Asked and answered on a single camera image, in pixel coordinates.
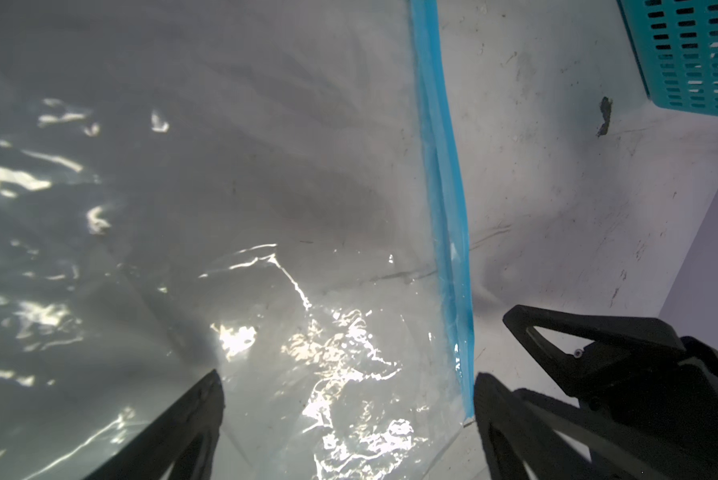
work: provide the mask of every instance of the table surface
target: table surface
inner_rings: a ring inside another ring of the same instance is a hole
[[[658,316],[718,187],[718,118],[650,103],[614,0],[442,0],[439,14],[475,371],[574,402],[503,314]],[[612,118],[598,137],[603,97]],[[428,477],[489,478],[475,424]]]

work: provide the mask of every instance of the plastic bag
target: plastic bag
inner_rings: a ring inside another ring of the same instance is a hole
[[[215,478],[425,473],[463,420],[467,256],[410,17],[0,2],[0,478],[81,478],[211,368]]]

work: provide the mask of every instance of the teal basket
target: teal basket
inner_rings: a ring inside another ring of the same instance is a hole
[[[620,0],[647,96],[718,116],[718,0]]]

